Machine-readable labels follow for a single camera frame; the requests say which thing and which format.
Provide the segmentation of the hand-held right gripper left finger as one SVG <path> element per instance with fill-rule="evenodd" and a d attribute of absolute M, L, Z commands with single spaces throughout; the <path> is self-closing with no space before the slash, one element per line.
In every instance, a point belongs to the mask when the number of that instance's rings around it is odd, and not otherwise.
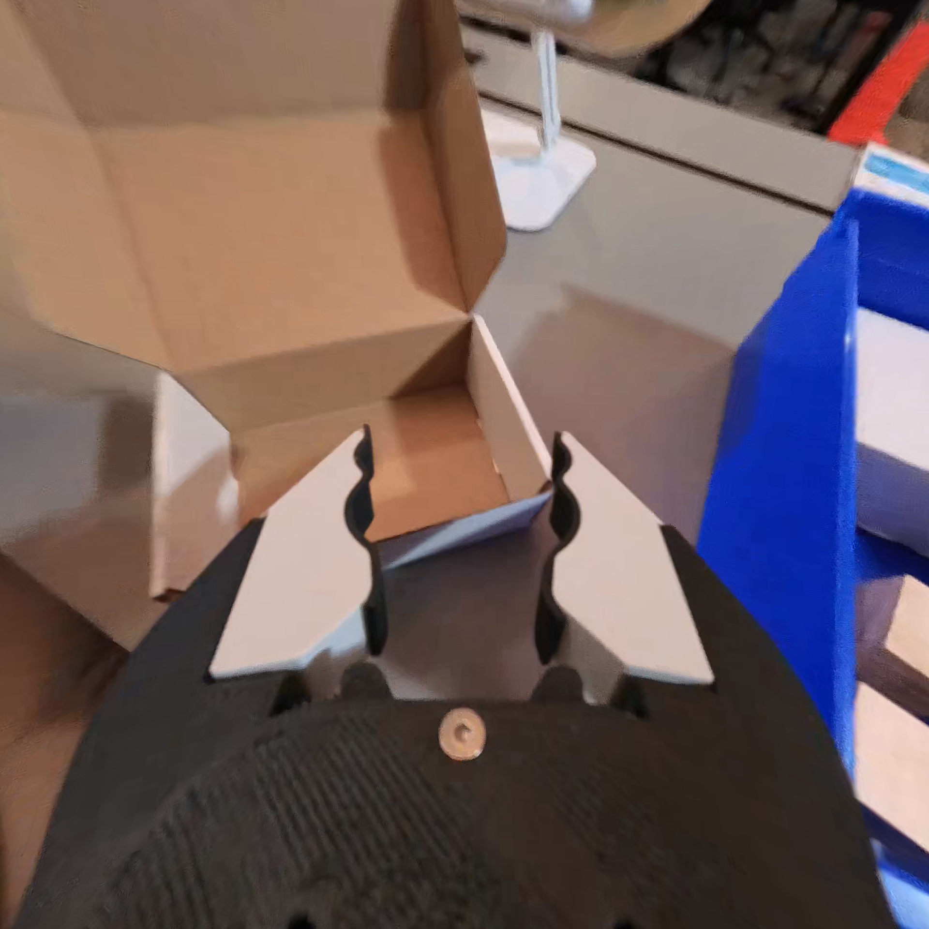
<path fill-rule="evenodd" d="M 214 679 L 340 679 L 389 636 L 374 521 L 370 427 L 353 432 L 268 511 L 209 666 Z"/>

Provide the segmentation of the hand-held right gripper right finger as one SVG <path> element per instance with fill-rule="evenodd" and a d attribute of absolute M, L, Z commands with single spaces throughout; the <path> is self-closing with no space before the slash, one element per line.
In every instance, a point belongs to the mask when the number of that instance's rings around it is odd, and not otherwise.
<path fill-rule="evenodd" d="M 585 703 L 611 703 L 628 678 L 712 685 L 667 526 L 568 432 L 554 436 L 552 482 L 540 662 L 577 673 Z"/>

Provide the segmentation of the blue plastic bin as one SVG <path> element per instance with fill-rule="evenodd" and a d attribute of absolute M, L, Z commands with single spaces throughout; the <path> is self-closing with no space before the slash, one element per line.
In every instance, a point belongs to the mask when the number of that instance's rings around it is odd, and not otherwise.
<path fill-rule="evenodd" d="M 855 319 L 927 331 L 927 206 L 853 188 L 734 359 L 699 550 L 761 622 L 854 778 L 855 601 L 876 579 L 927 585 L 927 556 L 857 525 Z M 902 927 L 927 927 L 927 854 L 864 807 Z"/>

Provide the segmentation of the brown cardboard mailer box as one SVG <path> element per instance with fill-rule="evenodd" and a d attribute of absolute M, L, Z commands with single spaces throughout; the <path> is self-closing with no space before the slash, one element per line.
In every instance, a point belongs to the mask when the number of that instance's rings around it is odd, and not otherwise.
<path fill-rule="evenodd" d="M 391 558 L 531 521 L 505 248 L 453 2 L 2 2 L 2 342 L 167 376 L 155 598 L 364 424 Z"/>

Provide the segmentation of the white cardboard mailer box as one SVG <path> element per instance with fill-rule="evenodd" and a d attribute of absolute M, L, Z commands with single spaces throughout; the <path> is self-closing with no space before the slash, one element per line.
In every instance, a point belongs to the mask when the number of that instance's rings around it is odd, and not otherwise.
<path fill-rule="evenodd" d="M 876 579 L 855 601 L 854 786 L 908 854 L 928 852 L 928 589 Z"/>
<path fill-rule="evenodd" d="M 857 525 L 928 555 L 928 332 L 859 308 Z"/>

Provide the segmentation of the white document stand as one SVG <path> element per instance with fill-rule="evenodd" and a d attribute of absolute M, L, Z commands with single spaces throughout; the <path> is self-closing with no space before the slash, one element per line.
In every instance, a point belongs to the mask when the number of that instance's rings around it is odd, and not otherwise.
<path fill-rule="evenodd" d="M 623 59 L 663 45 L 688 27 L 705 1 L 467 1 L 467 17 L 528 32 L 536 59 L 540 125 L 481 108 L 508 229 L 553 225 L 597 167 L 595 153 L 562 134 L 556 45 Z"/>

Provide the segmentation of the blue white paper sheet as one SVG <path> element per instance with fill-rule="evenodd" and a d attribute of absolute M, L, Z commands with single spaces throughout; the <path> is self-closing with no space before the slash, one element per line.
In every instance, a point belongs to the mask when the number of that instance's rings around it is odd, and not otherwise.
<path fill-rule="evenodd" d="M 886 145 L 865 146 L 851 187 L 912 203 L 928 202 L 928 164 Z"/>

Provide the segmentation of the red plastic object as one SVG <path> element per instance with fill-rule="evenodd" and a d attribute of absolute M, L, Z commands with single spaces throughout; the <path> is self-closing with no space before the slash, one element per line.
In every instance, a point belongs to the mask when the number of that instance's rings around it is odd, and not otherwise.
<path fill-rule="evenodd" d="M 889 123 L 927 67 L 928 24 L 920 20 L 897 41 L 850 102 L 842 105 L 826 137 L 854 148 L 886 145 Z"/>

